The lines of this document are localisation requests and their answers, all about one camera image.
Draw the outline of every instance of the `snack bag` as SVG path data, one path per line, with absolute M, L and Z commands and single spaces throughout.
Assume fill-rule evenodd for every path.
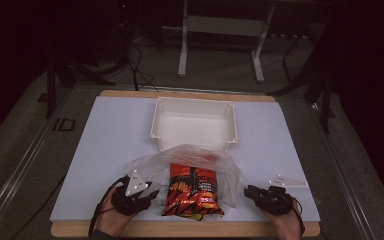
M 214 161 L 215 157 L 205 159 Z M 166 208 L 161 215 L 201 221 L 206 214 L 224 215 L 217 204 L 216 172 L 172 163 Z

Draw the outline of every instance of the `dark background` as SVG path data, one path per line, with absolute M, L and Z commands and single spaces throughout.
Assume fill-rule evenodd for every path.
M 51 2 L 53 7 L 63 4 L 63 1 Z M 29 84 L 46 69 L 45 54 L 36 33 L 46 23 L 43 13 L 51 2 L 0 1 L 0 124 Z M 180 26 L 181 1 L 140 2 L 143 13 L 146 13 L 142 16 L 140 26 L 153 32 L 155 37 L 158 38 L 158 26 L 161 24 Z M 207 9 L 205 4 L 191 10 L 202 12 Z M 220 14 L 259 16 L 259 12 L 253 12 L 252 7 L 245 12 L 236 12 L 231 1 L 219 1 L 218 4 L 221 4 L 219 9 L 223 9 Z M 76 5 L 70 7 L 73 10 L 71 13 L 76 14 L 71 16 L 69 22 L 78 28 L 69 37 L 77 41 L 85 34 L 82 32 L 84 21 L 79 18 L 81 13 L 78 8 L 76 10 Z M 291 33 L 291 28 L 282 24 L 288 16 L 285 12 L 277 12 L 270 31 Z M 334 30 L 329 40 L 318 48 L 321 56 L 318 64 L 324 64 L 335 73 L 334 92 L 339 94 L 342 107 L 384 184 L 384 1 L 357 3 L 357 7 L 341 11 L 334 19 Z M 79 46 L 88 49 L 91 47 L 88 41 L 92 38 L 85 39 L 83 45 Z M 94 55 L 76 57 L 82 60 L 91 57 L 93 60 Z

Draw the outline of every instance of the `white container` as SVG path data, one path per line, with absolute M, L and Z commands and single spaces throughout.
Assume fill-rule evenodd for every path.
M 151 138 L 160 151 L 181 144 L 227 151 L 238 142 L 233 102 L 158 97 Z

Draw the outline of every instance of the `transparent plastic bag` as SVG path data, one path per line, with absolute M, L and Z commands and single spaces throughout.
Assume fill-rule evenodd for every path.
M 208 156 L 213 156 L 214 161 L 209 161 Z M 130 175 L 137 170 L 144 181 L 152 182 L 149 191 L 160 189 L 160 194 L 153 205 L 159 205 L 154 207 L 161 208 L 166 204 L 172 163 L 215 171 L 218 205 L 221 208 L 236 207 L 237 197 L 243 189 L 243 174 L 230 155 L 217 149 L 188 144 L 179 145 L 130 162 L 126 165 L 125 173 Z

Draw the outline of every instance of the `sleeve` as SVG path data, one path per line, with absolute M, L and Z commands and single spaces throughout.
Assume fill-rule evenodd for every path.
M 99 230 L 93 230 L 89 240 L 118 240 L 120 238 L 113 237 Z

